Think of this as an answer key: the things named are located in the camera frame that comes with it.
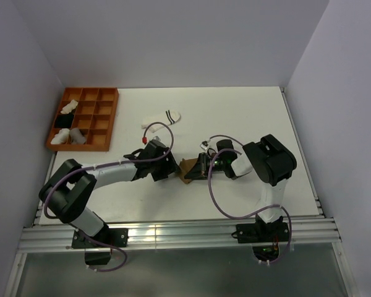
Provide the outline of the tan brown long sock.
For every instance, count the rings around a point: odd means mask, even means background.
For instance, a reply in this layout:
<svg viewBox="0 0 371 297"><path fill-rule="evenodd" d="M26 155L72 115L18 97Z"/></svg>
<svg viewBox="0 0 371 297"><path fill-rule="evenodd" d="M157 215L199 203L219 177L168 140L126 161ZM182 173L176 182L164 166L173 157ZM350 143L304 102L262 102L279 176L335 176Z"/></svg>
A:
<svg viewBox="0 0 371 297"><path fill-rule="evenodd" d="M193 180L200 176L200 168L198 167L198 158L182 159L180 164L180 180L184 184L190 184Z"/></svg>

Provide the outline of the grey sock with red cuff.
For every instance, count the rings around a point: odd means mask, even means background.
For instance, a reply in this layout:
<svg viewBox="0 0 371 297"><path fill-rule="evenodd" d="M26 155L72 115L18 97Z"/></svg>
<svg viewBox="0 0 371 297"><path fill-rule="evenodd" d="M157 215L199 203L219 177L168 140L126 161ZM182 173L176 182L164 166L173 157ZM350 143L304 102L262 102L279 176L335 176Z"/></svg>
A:
<svg viewBox="0 0 371 297"><path fill-rule="evenodd" d="M69 131L70 136L70 143L72 145L83 145L87 142L87 139L82 134L81 130L79 128L73 128Z"/></svg>

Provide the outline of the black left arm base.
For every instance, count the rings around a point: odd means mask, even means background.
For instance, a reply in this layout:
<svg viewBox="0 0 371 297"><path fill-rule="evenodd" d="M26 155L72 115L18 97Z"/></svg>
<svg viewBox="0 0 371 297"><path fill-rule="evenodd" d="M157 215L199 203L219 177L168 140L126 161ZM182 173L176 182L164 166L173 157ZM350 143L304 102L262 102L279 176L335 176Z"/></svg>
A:
<svg viewBox="0 0 371 297"><path fill-rule="evenodd" d="M122 268L128 260L128 255L123 250L127 246L128 234L128 228L107 227L103 228L95 237L90 237L83 231L76 229L73 234L71 248L84 250L108 248L109 251L106 252L85 251L84 261L88 269L97 272L112 272ZM116 267L104 268L104 266L109 264L114 251L123 255L122 262Z"/></svg>

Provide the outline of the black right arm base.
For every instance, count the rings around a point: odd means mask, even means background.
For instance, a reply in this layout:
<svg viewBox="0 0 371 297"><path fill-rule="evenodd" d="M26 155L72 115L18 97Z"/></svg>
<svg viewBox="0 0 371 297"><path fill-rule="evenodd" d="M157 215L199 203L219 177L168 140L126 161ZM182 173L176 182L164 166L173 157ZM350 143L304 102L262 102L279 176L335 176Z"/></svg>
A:
<svg viewBox="0 0 371 297"><path fill-rule="evenodd" d="M292 229L282 221L282 217L274 223L256 221L255 223L242 223L236 225L231 237L239 244L263 244L253 246L254 256L262 262L272 262L279 258L279 243L286 242L287 248L291 242Z"/></svg>

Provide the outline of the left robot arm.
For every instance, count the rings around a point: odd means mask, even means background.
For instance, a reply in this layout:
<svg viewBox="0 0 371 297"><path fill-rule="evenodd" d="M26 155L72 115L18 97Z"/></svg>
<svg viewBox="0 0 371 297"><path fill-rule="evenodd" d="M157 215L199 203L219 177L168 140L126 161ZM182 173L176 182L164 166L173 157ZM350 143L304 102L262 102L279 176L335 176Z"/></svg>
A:
<svg viewBox="0 0 371 297"><path fill-rule="evenodd" d="M95 189L119 182L132 182L151 175L154 181L180 172L171 150L153 139L134 154L100 165L83 166L74 159L66 160L40 189L39 198L62 223L86 234L94 247L108 239L107 224L87 208Z"/></svg>

